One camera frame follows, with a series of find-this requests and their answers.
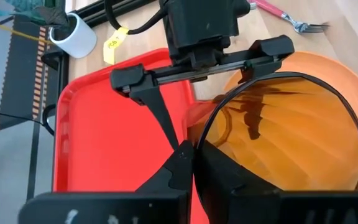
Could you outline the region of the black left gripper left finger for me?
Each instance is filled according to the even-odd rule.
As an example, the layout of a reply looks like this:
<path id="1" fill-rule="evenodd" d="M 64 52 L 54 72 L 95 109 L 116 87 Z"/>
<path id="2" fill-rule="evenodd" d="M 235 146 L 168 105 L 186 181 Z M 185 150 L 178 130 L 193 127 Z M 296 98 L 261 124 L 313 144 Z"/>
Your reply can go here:
<path id="1" fill-rule="evenodd" d="M 191 141 L 183 141 L 159 170 L 136 192 L 191 192 L 195 150 Z"/>

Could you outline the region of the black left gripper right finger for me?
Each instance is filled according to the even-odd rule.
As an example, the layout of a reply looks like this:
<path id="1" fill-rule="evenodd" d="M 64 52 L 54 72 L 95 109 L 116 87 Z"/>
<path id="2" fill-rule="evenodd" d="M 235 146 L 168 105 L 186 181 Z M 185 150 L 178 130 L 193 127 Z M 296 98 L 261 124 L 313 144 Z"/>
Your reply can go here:
<path id="1" fill-rule="evenodd" d="M 205 141 L 197 149 L 196 188 L 200 195 L 270 194 L 281 189 L 241 166 L 216 146 Z"/>

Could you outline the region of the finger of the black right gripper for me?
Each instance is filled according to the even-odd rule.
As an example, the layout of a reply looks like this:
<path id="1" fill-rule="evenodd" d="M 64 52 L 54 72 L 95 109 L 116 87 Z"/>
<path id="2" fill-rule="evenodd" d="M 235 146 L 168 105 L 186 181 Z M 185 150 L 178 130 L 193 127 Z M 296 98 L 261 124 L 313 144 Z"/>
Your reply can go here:
<path id="1" fill-rule="evenodd" d="M 282 61 L 295 51 L 292 40 L 286 35 L 271 39 L 256 40 L 249 49 L 241 52 L 244 66 L 238 82 L 237 96 L 241 100 L 241 111 L 245 113 L 243 122 L 251 140 L 260 137 L 259 124 L 264 107 L 262 100 L 268 89 L 265 84 L 257 86 L 263 77 L 275 73 Z"/>
<path id="2" fill-rule="evenodd" d="M 110 74 L 111 88 L 120 95 L 145 105 L 154 115 L 171 147 L 179 146 L 175 128 L 157 81 L 159 77 L 172 75 L 172 67 L 146 70 L 142 64 L 114 69 Z"/>

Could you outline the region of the black aluminium support frame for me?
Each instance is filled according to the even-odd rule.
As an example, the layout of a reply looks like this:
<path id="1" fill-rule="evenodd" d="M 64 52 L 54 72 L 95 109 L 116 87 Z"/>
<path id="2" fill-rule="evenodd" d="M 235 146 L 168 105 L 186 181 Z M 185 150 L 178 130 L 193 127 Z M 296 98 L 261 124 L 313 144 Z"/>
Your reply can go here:
<path id="1" fill-rule="evenodd" d="M 155 1 L 156 0 L 112 0 L 112 9 L 114 15 L 118 17 Z M 104 0 L 97 0 L 73 12 L 79 15 L 91 28 L 108 21 L 104 8 Z"/>

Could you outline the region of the amber transparent ribbed cup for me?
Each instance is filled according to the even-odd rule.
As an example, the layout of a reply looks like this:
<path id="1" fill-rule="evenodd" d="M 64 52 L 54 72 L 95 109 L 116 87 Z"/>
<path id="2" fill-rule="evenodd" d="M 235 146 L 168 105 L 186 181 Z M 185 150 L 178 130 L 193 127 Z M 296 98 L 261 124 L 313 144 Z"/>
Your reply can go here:
<path id="1" fill-rule="evenodd" d="M 183 124 L 197 145 L 212 144 L 282 190 L 357 190 L 358 118 L 331 85 L 277 72 L 194 103 Z"/>

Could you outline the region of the orange round plate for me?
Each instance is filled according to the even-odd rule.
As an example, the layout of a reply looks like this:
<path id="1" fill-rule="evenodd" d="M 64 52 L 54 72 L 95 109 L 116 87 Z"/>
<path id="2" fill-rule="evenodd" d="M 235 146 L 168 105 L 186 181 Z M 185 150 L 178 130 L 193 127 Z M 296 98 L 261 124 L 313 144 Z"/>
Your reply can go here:
<path id="1" fill-rule="evenodd" d="M 290 165 L 317 161 L 358 162 L 358 76 L 335 60 L 296 52 L 282 70 L 263 77 L 260 137 L 251 140 L 241 100 L 229 105 L 233 127 L 222 150 L 246 166 L 252 162 Z"/>

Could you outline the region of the black aluminium cross rail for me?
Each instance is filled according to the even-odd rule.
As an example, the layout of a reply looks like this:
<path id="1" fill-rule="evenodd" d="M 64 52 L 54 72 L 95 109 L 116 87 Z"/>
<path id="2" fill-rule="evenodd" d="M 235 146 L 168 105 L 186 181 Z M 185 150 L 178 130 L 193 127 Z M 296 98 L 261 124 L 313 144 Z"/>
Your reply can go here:
<path id="1" fill-rule="evenodd" d="M 47 130 L 49 134 L 53 136 L 53 157 L 52 157 L 53 165 L 52 165 L 51 190 L 52 192 L 54 192 L 55 184 L 57 183 L 57 181 L 55 180 L 55 172 L 58 170 L 57 161 L 56 161 L 56 156 L 57 156 L 56 130 L 57 130 L 57 120 L 58 120 L 58 102 L 60 99 L 60 95 L 62 94 L 62 91 L 68 85 L 69 82 L 70 59 L 69 59 L 69 55 L 62 50 L 47 50 L 47 52 L 41 56 L 41 59 L 44 64 L 46 64 L 48 67 L 52 68 L 57 72 L 57 90 L 56 90 L 57 99 L 54 104 L 47 105 L 44 109 L 44 112 L 42 113 L 43 127 Z M 54 129 L 52 129 L 52 127 L 48 122 L 48 115 L 49 112 L 51 112 L 52 110 L 55 111 Z"/>

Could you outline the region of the black hazard-striped floor mat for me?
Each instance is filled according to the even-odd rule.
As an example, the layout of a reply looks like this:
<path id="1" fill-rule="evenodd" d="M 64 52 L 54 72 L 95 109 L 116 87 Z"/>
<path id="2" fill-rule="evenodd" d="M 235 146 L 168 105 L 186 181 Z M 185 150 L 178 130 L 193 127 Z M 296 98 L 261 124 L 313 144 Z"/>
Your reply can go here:
<path id="1" fill-rule="evenodd" d="M 14 18 L 13 29 L 37 39 L 11 36 L 0 100 L 0 131 L 25 121 L 37 121 L 45 108 L 48 69 L 41 56 L 50 48 L 45 42 L 47 29 L 21 17 Z"/>

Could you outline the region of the white round plant pot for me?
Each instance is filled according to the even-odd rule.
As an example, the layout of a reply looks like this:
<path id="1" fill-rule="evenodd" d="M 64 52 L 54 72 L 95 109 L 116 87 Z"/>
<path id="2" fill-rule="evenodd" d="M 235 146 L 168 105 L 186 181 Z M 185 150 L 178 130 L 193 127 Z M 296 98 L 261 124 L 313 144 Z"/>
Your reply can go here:
<path id="1" fill-rule="evenodd" d="M 74 58 L 83 58 L 92 52 L 97 43 L 93 29 L 77 14 L 67 14 L 69 26 L 53 27 L 49 39 Z"/>

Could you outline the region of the red plastic tray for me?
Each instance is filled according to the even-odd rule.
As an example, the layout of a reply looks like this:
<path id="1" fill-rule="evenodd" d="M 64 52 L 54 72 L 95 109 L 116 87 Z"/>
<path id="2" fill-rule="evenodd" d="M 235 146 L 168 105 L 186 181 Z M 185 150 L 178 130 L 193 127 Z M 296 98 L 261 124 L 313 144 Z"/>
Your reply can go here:
<path id="1" fill-rule="evenodd" d="M 133 191 L 173 149 L 148 107 L 115 92 L 112 67 L 70 82 L 57 105 L 53 190 Z"/>

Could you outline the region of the red-handled metal fork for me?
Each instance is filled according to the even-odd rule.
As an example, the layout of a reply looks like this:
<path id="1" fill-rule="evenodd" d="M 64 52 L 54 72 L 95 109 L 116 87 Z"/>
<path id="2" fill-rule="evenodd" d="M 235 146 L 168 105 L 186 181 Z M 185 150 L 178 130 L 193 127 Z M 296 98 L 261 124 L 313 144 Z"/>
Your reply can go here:
<path id="1" fill-rule="evenodd" d="M 283 19 L 284 21 L 289 22 L 296 33 L 298 34 L 312 34 L 312 33 L 322 33 L 328 27 L 329 24 L 310 24 L 307 22 L 299 22 L 294 20 L 289 14 L 285 11 L 279 9 L 278 7 L 270 4 L 266 0 L 249 0 L 252 7 L 259 7 L 276 17 Z"/>

